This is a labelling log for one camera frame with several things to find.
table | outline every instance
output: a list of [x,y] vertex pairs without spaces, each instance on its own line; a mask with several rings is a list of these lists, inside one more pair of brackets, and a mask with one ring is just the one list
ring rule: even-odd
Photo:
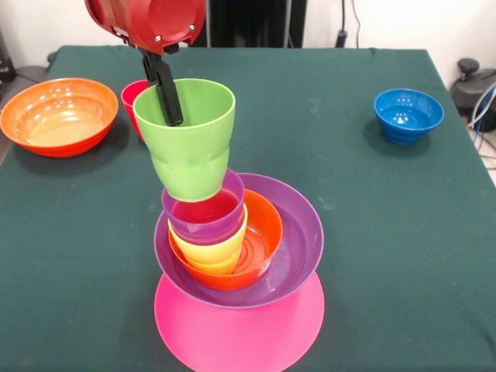
[[[496,192],[422,50],[188,49],[179,77],[237,97],[230,167],[291,184],[325,226],[326,312],[291,370],[494,370]],[[125,46],[63,47],[49,78],[116,93],[143,78]],[[443,124],[389,143],[374,97],[425,91]],[[183,370],[153,319],[161,184],[123,108],[73,159],[11,146],[0,167],[0,369]]]

cup rim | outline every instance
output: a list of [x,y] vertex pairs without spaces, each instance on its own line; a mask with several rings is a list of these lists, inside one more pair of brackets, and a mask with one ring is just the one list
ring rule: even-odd
[[129,84],[127,84],[122,90],[121,90],[121,101],[122,103],[125,105],[125,106],[130,106],[132,107],[133,104],[132,103],[129,103],[127,100],[124,99],[124,92],[127,91],[129,88],[131,88],[134,84],[138,84],[138,83],[143,83],[144,81],[148,82],[147,79],[141,79],[141,80],[136,80],[136,81],[131,81]]
[[206,228],[210,225],[225,223],[226,221],[229,221],[236,214],[236,212],[238,211],[238,208],[240,206],[241,206],[241,210],[243,212],[243,204],[245,202],[245,191],[246,191],[245,184],[243,183],[243,180],[241,179],[241,177],[231,168],[227,168],[226,175],[222,179],[222,183],[224,182],[224,179],[228,176],[228,174],[232,175],[236,179],[236,181],[240,183],[242,193],[241,193],[241,197],[239,198],[239,201],[238,201],[238,204],[236,205],[236,207],[231,212],[229,212],[227,215],[224,215],[220,219],[216,219],[215,221],[211,221],[211,222],[203,222],[203,223],[185,222],[185,221],[179,219],[178,217],[174,216],[174,214],[172,213],[172,210],[169,210],[166,206],[166,201],[168,198],[172,198],[172,199],[174,199],[176,201],[180,201],[180,202],[181,202],[181,200],[179,200],[179,199],[175,198],[174,196],[172,196],[171,194],[169,194],[169,191],[167,191],[167,189],[164,188],[162,190],[161,200],[162,200],[162,207],[164,208],[164,211],[167,213],[167,218],[172,220],[173,223],[181,224],[182,226],[188,225],[188,226],[197,226],[197,227],[205,227]]
[[138,99],[140,99],[141,95],[143,95],[146,91],[148,91],[151,88],[155,88],[155,85],[153,85],[151,87],[148,87],[147,89],[145,89],[141,93],[139,93],[138,96],[135,98],[134,103],[133,103],[134,116],[137,117],[141,122],[145,122],[148,126],[152,126],[155,128],[166,128],[166,129],[171,129],[171,130],[187,131],[187,130],[194,130],[194,129],[198,129],[198,128],[203,128],[204,126],[209,126],[214,122],[218,122],[218,121],[224,119],[227,115],[229,115],[236,107],[236,97],[235,97],[233,91],[231,91],[231,89],[227,88],[224,84],[221,84],[217,81],[213,81],[213,80],[209,80],[209,79],[199,79],[199,78],[195,78],[195,77],[193,77],[193,78],[192,77],[186,77],[186,78],[182,78],[182,79],[174,79],[174,82],[176,82],[176,81],[203,81],[203,82],[212,83],[214,85],[218,85],[219,87],[225,89],[229,93],[231,98],[233,99],[231,106],[224,114],[222,114],[218,118],[210,120],[209,122],[203,122],[202,124],[198,124],[197,126],[163,126],[163,125],[159,125],[159,124],[153,124],[152,122],[149,122],[148,120],[144,119],[141,115],[139,115],[136,112],[136,108],[135,108],[136,101]]
[[174,241],[177,243],[177,240],[180,240],[182,243],[184,244],[187,244],[189,246],[192,246],[194,247],[196,250],[200,249],[200,250],[206,250],[206,249],[214,249],[214,248],[220,248],[221,246],[225,246],[226,243],[231,243],[233,240],[235,240],[239,235],[240,233],[246,228],[247,226],[247,223],[248,223],[248,208],[246,207],[246,203],[243,203],[243,223],[241,224],[241,226],[238,228],[238,230],[234,233],[234,235],[230,236],[228,239],[220,242],[220,243],[216,243],[216,244],[210,244],[210,245],[207,245],[207,246],[199,246],[198,244],[194,244],[194,243],[189,243],[188,241],[182,239],[178,234],[177,232],[175,232],[174,230],[174,227],[172,226],[172,222],[170,219],[167,219],[167,224],[169,226],[169,230],[171,230],[172,232],[172,236],[174,237]]

stacked cups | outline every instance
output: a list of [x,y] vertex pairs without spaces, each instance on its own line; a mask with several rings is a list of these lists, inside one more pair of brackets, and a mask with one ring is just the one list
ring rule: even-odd
[[[165,187],[170,250],[197,282],[225,291],[244,288],[267,271],[281,244],[281,217],[227,168],[234,94],[214,81],[174,83],[184,118],[179,126],[167,123],[156,87],[133,102],[139,132]],[[123,100],[132,100],[134,88],[143,83],[129,86]]]
[[241,178],[230,169],[221,190],[204,201],[178,201],[164,189],[169,231],[188,264],[210,274],[233,272],[248,221],[244,195]]

purple cup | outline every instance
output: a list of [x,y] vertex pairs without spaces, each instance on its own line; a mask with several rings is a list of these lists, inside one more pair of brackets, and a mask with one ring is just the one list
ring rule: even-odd
[[224,181],[222,182],[222,189],[219,193],[226,191],[229,192],[233,198],[236,198],[236,207],[223,217],[210,222],[194,223],[184,221],[181,217],[174,215],[175,209],[178,206],[178,203],[181,203],[182,205],[189,205],[189,208],[193,209],[195,207],[194,205],[199,206],[200,203],[211,201],[219,194],[212,197],[208,201],[200,201],[199,203],[184,203],[183,201],[174,199],[169,195],[167,189],[164,189],[162,191],[162,206],[164,207],[174,231],[183,240],[200,246],[209,246],[212,244],[221,243],[233,236],[243,223],[245,186],[241,180],[241,177],[234,170],[229,168],[226,171]]

floor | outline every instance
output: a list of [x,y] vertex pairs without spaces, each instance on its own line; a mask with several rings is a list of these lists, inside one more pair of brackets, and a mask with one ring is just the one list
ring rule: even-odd
[[[469,129],[470,137],[473,139],[475,136],[475,132]],[[484,138],[492,143],[494,147],[496,147],[496,130],[493,130],[489,133],[484,133]],[[496,186],[496,149],[489,145],[486,141],[482,140],[481,135],[477,136],[474,141],[474,145],[477,149],[479,149],[480,158],[482,162],[487,168],[491,179],[494,182],[494,186]]]

